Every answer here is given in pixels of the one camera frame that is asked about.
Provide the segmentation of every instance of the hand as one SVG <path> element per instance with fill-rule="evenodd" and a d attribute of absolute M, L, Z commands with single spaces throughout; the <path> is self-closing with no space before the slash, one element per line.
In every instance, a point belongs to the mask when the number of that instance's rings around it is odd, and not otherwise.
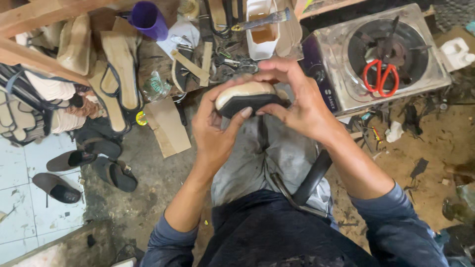
<path fill-rule="evenodd" d="M 195 166 L 199 165 L 212 176 L 218 172 L 231 155 L 236 135 L 244 123 L 251 116 L 252 108 L 247 107 L 236 113 L 229 127 L 221 130 L 222 117 L 215 109 L 218 95 L 229 87 L 240 85 L 250 80 L 252 75 L 243 75 L 236 80 L 230 80 L 219 85 L 203 95 L 198 112 L 191 121 L 193 135 L 198 147 Z"/>
<path fill-rule="evenodd" d="M 288 110 L 278 104 L 269 104 L 260 108 L 256 115 L 274 115 L 288 127 L 322 143 L 329 142 L 335 131 L 342 129 L 323 101 L 317 83 L 305 76 L 296 60 L 273 57 L 259 62 L 259 69 L 254 75 L 255 81 L 277 80 L 290 84 L 295 101 Z"/>

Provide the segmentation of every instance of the dark navy shirt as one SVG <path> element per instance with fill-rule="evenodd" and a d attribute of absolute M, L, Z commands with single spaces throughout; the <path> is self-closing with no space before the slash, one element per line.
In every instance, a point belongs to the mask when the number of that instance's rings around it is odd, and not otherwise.
<path fill-rule="evenodd" d="M 431 266 L 447 260 L 399 185 L 386 195 L 351 198 L 366 221 L 371 254 L 331 221 L 294 209 L 277 192 L 259 190 L 214 207 L 214 236 L 199 266 Z M 161 217 L 141 262 L 147 266 L 191 266 L 198 227 L 182 233 Z"/>

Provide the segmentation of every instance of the purple cup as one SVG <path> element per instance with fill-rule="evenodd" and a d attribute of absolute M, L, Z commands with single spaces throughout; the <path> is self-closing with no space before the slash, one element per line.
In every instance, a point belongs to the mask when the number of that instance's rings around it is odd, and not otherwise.
<path fill-rule="evenodd" d="M 137 2 L 132 8 L 132 13 L 128 20 L 137 30 L 152 39 L 164 41 L 168 37 L 165 18 L 152 2 Z"/>

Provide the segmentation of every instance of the stove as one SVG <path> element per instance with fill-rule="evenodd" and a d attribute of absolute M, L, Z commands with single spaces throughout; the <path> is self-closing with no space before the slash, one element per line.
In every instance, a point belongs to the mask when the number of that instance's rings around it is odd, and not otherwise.
<path fill-rule="evenodd" d="M 379 44 L 390 35 L 397 16 L 387 63 L 398 69 L 399 89 L 393 96 L 381 97 L 366 89 L 361 76 L 367 63 L 382 57 Z M 302 47 L 301 67 L 316 80 L 325 103 L 335 115 L 451 84 L 417 4 L 315 30 L 302 42 Z M 369 69 L 370 85 L 375 84 L 376 74 L 376 67 Z M 394 77 L 390 75 L 384 85 L 386 93 L 393 86 Z"/>

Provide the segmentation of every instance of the sleeve cuff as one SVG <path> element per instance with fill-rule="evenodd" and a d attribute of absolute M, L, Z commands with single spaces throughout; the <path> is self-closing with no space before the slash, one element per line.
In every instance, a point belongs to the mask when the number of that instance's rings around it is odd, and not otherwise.
<path fill-rule="evenodd" d="M 350 196 L 350 200 L 361 217 L 367 222 L 417 217 L 411 202 L 398 183 L 395 183 L 394 188 L 384 196 L 369 200 Z"/>
<path fill-rule="evenodd" d="M 193 246 L 198 235 L 198 225 L 189 232 L 179 232 L 168 224 L 163 213 L 150 236 L 150 246 Z"/>

